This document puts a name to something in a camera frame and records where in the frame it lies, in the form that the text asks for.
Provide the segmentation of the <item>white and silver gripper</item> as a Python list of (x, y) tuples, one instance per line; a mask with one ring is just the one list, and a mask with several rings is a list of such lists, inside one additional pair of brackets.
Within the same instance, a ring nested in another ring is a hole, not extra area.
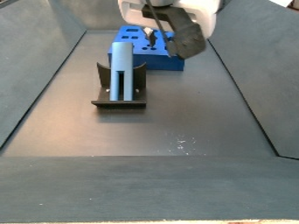
[[(162, 29), (177, 32), (189, 23), (200, 26), (206, 39), (214, 29), (216, 13), (221, 0), (149, 0)], [(149, 46), (154, 46), (154, 29), (158, 28), (145, 0), (117, 0), (122, 19), (132, 25), (142, 26)]]

